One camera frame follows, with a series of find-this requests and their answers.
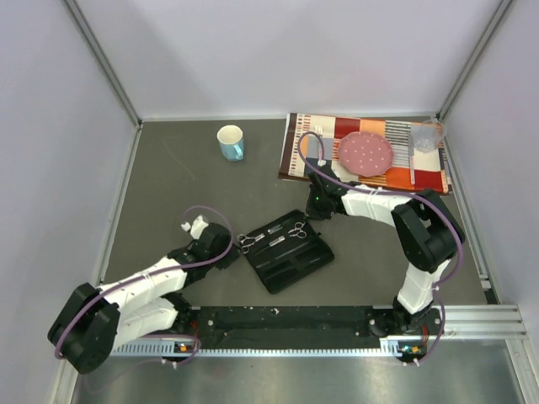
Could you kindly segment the silver thinning scissors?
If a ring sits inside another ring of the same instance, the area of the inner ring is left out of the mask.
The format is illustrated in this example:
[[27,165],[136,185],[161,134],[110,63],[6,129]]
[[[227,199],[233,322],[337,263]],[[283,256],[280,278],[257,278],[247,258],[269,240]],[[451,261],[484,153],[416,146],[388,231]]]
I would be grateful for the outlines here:
[[265,230],[264,232],[258,234],[257,236],[251,237],[247,236],[245,234],[240,234],[237,236],[237,241],[241,245],[241,251],[243,254],[247,254],[249,252],[249,248],[253,246],[256,242],[259,242],[266,236],[269,236],[271,234],[276,233],[282,228],[282,225],[273,226],[268,230]]

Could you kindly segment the silver straight scissors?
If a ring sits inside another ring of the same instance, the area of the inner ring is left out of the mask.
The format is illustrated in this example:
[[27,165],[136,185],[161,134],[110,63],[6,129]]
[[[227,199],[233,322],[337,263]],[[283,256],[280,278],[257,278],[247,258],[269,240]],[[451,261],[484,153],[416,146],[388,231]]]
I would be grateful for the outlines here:
[[279,236],[275,240],[269,243],[270,247],[273,247],[281,242],[283,242],[287,237],[297,237],[300,239],[304,239],[307,237],[307,233],[303,230],[303,227],[305,226],[305,222],[297,222],[294,227],[287,232],[286,236]]

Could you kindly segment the long black barber comb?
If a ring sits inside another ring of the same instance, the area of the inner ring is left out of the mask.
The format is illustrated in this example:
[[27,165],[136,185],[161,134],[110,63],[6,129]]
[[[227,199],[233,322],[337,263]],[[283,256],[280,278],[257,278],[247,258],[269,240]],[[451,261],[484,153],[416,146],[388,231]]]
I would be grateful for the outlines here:
[[283,262],[292,261],[292,266],[306,267],[311,263],[319,260],[320,253],[316,247],[309,247],[307,244],[303,244],[298,247],[294,247],[288,251],[283,251],[280,254],[272,255],[260,260],[254,267],[260,270],[267,270],[268,268],[276,267]]

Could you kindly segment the black zip tool case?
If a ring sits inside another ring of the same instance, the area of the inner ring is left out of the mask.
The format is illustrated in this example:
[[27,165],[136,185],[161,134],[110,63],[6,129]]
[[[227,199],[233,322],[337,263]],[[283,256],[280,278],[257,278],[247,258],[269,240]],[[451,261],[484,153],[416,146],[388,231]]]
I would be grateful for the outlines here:
[[275,295],[334,261],[307,216],[292,210],[237,241],[263,286]]

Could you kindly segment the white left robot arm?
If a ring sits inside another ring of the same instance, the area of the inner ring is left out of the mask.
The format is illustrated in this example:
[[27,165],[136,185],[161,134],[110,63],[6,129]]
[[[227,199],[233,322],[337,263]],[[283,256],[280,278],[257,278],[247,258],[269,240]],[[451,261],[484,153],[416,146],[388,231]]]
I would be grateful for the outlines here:
[[191,315],[180,294],[239,256],[228,223],[203,215],[182,225],[191,237],[151,267],[111,284],[80,284],[47,334],[54,355],[79,374],[96,370],[117,348],[153,332],[185,332]]

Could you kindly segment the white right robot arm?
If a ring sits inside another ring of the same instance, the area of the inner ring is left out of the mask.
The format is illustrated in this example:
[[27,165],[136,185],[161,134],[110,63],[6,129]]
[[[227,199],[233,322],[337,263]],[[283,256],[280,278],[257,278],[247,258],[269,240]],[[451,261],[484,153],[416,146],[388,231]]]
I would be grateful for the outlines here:
[[380,191],[360,183],[342,183],[327,166],[308,174],[307,215],[317,221],[333,214],[362,217],[393,227],[408,268],[393,302],[393,323],[405,333],[424,322],[437,283],[454,256],[462,255],[465,235],[432,189],[419,194]]

